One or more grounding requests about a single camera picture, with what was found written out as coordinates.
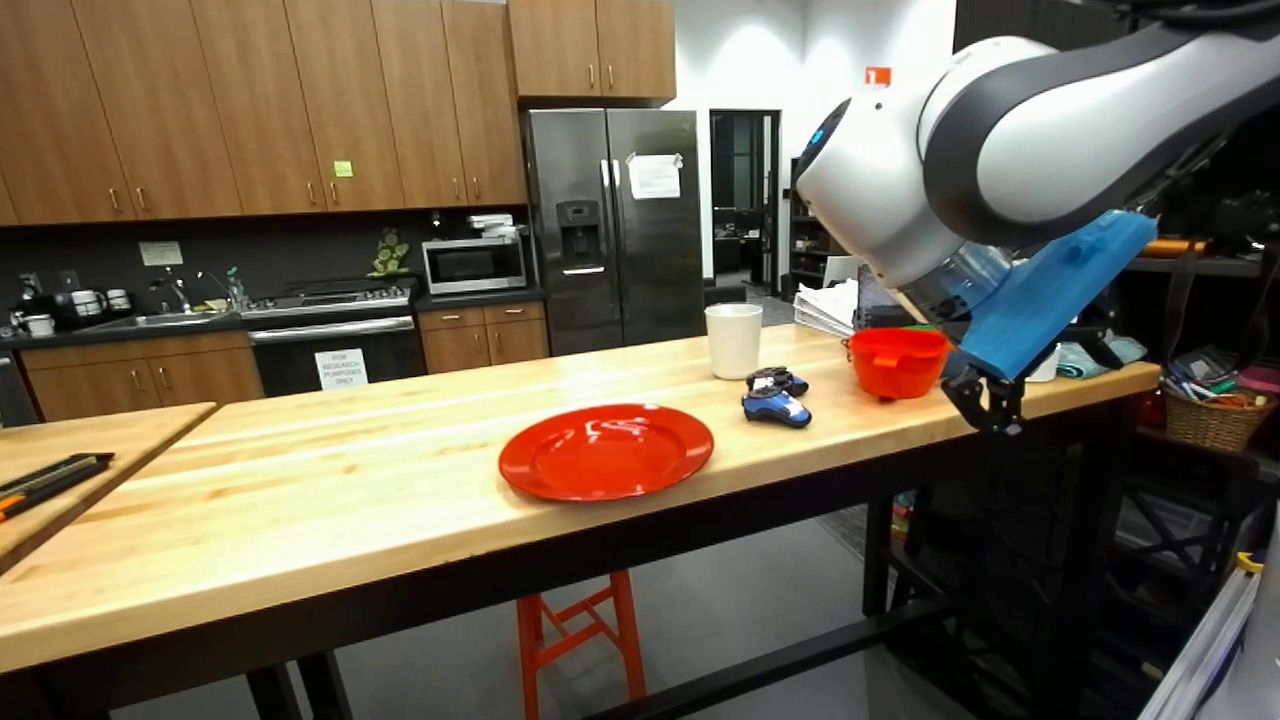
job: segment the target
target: appliance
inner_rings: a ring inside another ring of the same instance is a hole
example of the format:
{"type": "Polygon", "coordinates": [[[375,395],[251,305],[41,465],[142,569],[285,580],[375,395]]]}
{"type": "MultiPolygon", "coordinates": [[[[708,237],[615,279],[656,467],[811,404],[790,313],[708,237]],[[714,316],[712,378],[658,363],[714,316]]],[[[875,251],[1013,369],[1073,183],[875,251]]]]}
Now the appliance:
{"type": "Polygon", "coordinates": [[[302,293],[255,299],[249,320],[265,395],[359,389],[425,376],[425,348],[411,320],[411,287],[362,287],[325,279],[302,293]]]}
{"type": "Polygon", "coordinates": [[[527,287],[527,251],[515,228],[430,237],[419,251],[426,297],[527,287]]]}
{"type": "Polygon", "coordinates": [[[523,126],[551,350],[703,331],[695,116],[532,106],[523,126]]]}
{"type": "Polygon", "coordinates": [[[0,425],[41,425],[36,395],[12,350],[0,348],[0,425]]]}

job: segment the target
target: red stool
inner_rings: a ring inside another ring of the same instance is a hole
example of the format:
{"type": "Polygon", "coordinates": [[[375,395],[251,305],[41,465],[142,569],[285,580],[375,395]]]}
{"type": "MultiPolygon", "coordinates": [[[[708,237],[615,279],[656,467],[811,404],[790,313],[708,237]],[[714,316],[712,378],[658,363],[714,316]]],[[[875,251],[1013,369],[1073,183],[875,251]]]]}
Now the red stool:
{"type": "Polygon", "coordinates": [[[638,662],[638,630],[635,630],[635,605],[633,605],[633,574],[629,573],[607,573],[607,589],[566,605],[566,607],[549,607],[544,594],[523,594],[515,600],[515,619],[519,619],[519,692],[523,692],[523,720],[538,715],[534,699],[534,674],[580,647],[590,634],[611,639],[611,647],[624,657],[629,671],[629,695],[644,695],[644,662],[638,662]]]}

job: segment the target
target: butcher block countertop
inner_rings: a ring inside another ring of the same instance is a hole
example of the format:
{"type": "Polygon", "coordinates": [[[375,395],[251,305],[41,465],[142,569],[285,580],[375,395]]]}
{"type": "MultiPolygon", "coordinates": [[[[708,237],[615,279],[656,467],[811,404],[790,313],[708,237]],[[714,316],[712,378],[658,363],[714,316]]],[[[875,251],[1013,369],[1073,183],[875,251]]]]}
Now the butcher block countertop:
{"type": "MultiPolygon", "coordinates": [[[[811,425],[748,425],[743,385],[712,378],[703,342],[229,404],[0,574],[0,671],[968,435],[939,393],[866,398],[844,348],[790,324],[763,331],[761,363],[811,385],[811,425]],[[494,471],[519,429],[633,398],[703,419],[714,435],[708,467],[658,496],[590,508],[523,500],[494,471]]],[[[1134,363],[1034,385],[1023,407],[1051,417],[1146,389],[1157,369],[1134,363]]]]}
{"type": "Polygon", "coordinates": [[[177,435],[195,429],[213,404],[181,404],[152,412],[118,412],[65,425],[0,429],[0,478],[47,467],[72,452],[114,452],[114,459],[82,482],[0,525],[0,573],[72,525],[82,508],[108,496],[123,474],[161,455],[177,435]]]}

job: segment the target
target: upper cabinet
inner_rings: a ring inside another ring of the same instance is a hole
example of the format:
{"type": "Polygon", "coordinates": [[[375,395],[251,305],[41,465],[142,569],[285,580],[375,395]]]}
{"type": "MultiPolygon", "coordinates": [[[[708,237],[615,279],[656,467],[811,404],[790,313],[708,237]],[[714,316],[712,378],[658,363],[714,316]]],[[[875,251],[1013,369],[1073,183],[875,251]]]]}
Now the upper cabinet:
{"type": "Polygon", "coordinates": [[[130,215],[238,215],[191,2],[72,0],[130,215]]]}
{"type": "Polygon", "coordinates": [[[372,0],[408,205],[460,205],[445,0],[372,0]]]}
{"type": "Polygon", "coordinates": [[[519,106],[507,8],[445,2],[451,106],[468,168],[468,205],[523,205],[519,106]]]}
{"type": "Polygon", "coordinates": [[[403,196],[523,205],[507,13],[464,0],[372,0],[403,196]]]}
{"type": "Polygon", "coordinates": [[[519,94],[674,94],[670,0],[511,0],[519,94]]]}
{"type": "Polygon", "coordinates": [[[17,209],[8,199],[8,187],[0,183],[0,222],[17,222],[17,209]]]}
{"type": "Polygon", "coordinates": [[[0,154],[20,222],[123,219],[123,173],[67,0],[0,2],[0,154]]]}
{"type": "Polygon", "coordinates": [[[492,0],[3,0],[0,101],[0,222],[527,199],[492,0]]]}
{"type": "Polygon", "coordinates": [[[191,0],[220,105],[238,209],[320,211],[326,205],[280,0],[191,0]]]}
{"type": "Polygon", "coordinates": [[[403,209],[369,0],[285,0],[326,209],[403,209]]]}

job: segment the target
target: red plate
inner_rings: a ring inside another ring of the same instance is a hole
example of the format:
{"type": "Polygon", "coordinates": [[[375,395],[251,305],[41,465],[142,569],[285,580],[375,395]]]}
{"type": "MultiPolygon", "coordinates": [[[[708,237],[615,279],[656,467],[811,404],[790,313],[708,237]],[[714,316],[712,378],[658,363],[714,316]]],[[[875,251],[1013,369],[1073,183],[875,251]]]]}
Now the red plate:
{"type": "Polygon", "coordinates": [[[538,500],[607,505],[663,490],[712,455],[708,425],[656,404],[600,404],[549,417],[507,438],[502,478],[538,500]]]}

